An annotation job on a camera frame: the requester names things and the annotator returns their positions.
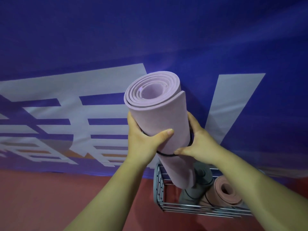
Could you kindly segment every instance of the pink yoga mat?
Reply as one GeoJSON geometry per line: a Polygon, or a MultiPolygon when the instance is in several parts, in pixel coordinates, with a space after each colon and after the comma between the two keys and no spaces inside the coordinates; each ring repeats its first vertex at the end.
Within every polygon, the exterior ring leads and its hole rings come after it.
{"type": "Polygon", "coordinates": [[[225,176],[220,176],[214,181],[214,185],[202,197],[201,206],[238,206],[242,203],[241,197],[232,188],[225,176]]]}
{"type": "MultiPolygon", "coordinates": [[[[124,102],[142,131],[153,136],[172,128],[174,135],[158,151],[172,155],[190,142],[185,92],[172,72],[149,73],[134,81],[124,94],[124,102]]],[[[194,159],[189,156],[161,156],[161,163],[175,186],[186,189],[195,183],[194,159]]]]}

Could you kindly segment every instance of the yoga mat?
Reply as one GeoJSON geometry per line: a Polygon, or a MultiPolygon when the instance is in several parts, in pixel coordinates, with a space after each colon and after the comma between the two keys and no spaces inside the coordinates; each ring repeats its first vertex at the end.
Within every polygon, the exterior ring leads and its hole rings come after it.
{"type": "Polygon", "coordinates": [[[196,183],[192,188],[182,190],[179,198],[180,204],[197,205],[214,182],[212,171],[207,164],[196,162],[194,163],[194,169],[196,183]]]}
{"type": "MultiPolygon", "coordinates": [[[[157,149],[159,152],[173,155],[179,147],[188,146],[186,97],[175,73],[158,71],[140,77],[126,90],[124,102],[145,134],[153,136],[174,129],[174,135],[157,149]]],[[[185,189],[195,184],[195,160],[192,157],[158,156],[175,186],[185,189]]]]}
{"type": "Polygon", "coordinates": [[[232,188],[225,176],[220,176],[202,197],[201,206],[233,207],[242,203],[241,197],[232,188]]]}

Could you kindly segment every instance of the hand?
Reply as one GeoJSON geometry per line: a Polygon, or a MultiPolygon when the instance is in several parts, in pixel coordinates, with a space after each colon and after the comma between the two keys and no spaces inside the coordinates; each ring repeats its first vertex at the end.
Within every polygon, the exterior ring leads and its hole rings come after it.
{"type": "Polygon", "coordinates": [[[154,158],[158,146],[169,139],[174,130],[168,129],[150,137],[141,132],[130,112],[127,115],[127,122],[129,125],[128,154],[125,161],[146,167],[154,158]]]}
{"type": "Polygon", "coordinates": [[[175,150],[174,154],[189,155],[203,163],[216,165],[221,157],[221,151],[218,150],[223,147],[216,143],[190,112],[188,112],[188,120],[194,133],[193,144],[189,147],[181,147],[175,150]]]}

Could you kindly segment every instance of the left hand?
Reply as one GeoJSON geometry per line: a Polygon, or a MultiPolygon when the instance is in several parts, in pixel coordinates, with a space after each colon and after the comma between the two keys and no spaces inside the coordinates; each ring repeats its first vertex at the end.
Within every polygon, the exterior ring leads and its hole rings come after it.
{"type": "Polygon", "coordinates": [[[130,112],[127,115],[127,122],[129,125],[128,154],[125,161],[146,167],[154,158],[158,146],[170,138],[174,130],[164,130],[150,137],[141,132],[130,112]]]}

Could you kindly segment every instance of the fingernail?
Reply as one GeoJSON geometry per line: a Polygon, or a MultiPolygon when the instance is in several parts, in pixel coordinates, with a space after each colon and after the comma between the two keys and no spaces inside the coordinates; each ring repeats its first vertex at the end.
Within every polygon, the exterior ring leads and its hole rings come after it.
{"type": "Polygon", "coordinates": [[[174,133],[174,130],[173,129],[168,129],[168,131],[167,131],[167,134],[168,135],[172,135],[174,133]]]}

